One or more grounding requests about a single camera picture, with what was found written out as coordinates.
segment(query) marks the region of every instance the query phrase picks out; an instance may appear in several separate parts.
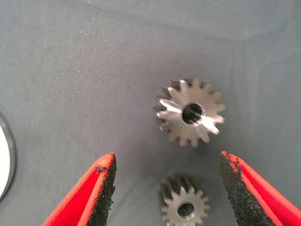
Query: black foam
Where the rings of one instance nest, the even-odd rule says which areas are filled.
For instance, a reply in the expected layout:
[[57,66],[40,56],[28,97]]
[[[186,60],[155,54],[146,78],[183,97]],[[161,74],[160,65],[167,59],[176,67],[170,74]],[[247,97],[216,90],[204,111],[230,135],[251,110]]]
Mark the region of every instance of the black foam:
[[112,205],[111,197],[115,191],[113,186],[116,175],[116,158],[108,169],[108,175],[104,179],[102,189],[97,197],[96,204],[90,215],[87,226],[106,226],[110,206]]
[[236,166],[235,172],[230,160],[221,154],[219,172],[228,192],[236,220],[240,226],[274,226],[254,195],[247,189],[241,179],[241,168]]

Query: white disc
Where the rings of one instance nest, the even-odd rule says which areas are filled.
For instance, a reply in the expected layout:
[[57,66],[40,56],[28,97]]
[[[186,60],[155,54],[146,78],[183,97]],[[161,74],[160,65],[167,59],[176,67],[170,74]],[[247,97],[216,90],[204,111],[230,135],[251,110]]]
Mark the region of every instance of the white disc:
[[0,115],[0,199],[7,191],[15,171],[15,150],[12,136]]

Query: steel gear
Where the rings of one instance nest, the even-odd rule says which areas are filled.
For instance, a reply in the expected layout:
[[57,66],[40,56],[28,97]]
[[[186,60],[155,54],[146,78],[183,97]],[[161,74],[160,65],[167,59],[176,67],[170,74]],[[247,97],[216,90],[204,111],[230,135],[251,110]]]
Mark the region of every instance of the steel gear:
[[217,104],[221,98],[220,93],[212,92],[212,85],[205,84],[197,79],[189,85],[185,80],[179,80],[179,90],[168,87],[171,99],[160,99],[166,107],[165,111],[157,116],[165,122],[160,129],[168,135],[170,141],[179,138],[181,146],[190,141],[193,147],[198,146],[199,138],[205,143],[210,141],[208,133],[218,134],[216,123],[223,123],[224,118],[218,115],[225,109],[225,105]]
[[186,174],[176,174],[161,184],[158,202],[162,218],[167,226],[203,225],[210,210],[209,199],[199,183]]

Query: large gear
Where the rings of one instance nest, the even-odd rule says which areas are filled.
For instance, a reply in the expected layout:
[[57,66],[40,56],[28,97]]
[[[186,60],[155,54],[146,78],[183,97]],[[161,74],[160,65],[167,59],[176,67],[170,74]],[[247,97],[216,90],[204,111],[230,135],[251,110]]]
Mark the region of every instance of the large gear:
[[218,134],[216,123],[223,123],[224,118],[218,115],[225,109],[225,105],[217,104],[220,93],[212,92],[212,85],[197,79],[192,80],[191,86],[185,80],[179,80],[180,90],[168,87],[171,99],[160,99],[166,108],[157,116],[165,122],[160,129],[168,135],[170,141],[179,138],[181,146],[190,141],[193,147],[198,146],[199,138],[205,143],[210,141],[209,132]]
[[203,225],[210,209],[209,199],[199,183],[186,174],[176,174],[161,184],[158,202],[167,226]]

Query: circular object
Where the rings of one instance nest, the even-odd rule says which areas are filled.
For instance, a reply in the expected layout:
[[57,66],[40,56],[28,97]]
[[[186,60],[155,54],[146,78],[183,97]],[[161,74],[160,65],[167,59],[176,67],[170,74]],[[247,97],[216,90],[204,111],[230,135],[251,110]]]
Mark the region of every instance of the circular object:
[[15,147],[8,127],[0,115],[0,199],[13,179],[15,172]]
[[181,146],[190,141],[193,147],[198,146],[200,138],[205,143],[210,141],[208,133],[218,134],[216,123],[223,123],[224,118],[218,115],[225,109],[225,105],[217,104],[221,98],[220,93],[212,92],[212,85],[194,79],[191,86],[184,80],[179,80],[179,90],[168,87],[171,99],[160,99],[166,108],[157,113],[165,122],[160,129],[168,135],[170,141],[179,138]]
[[162,218],[168,226],[203,225],[208,217],[209,199],[199,183],[186,174],[176,174],[161,184],[158,201]]

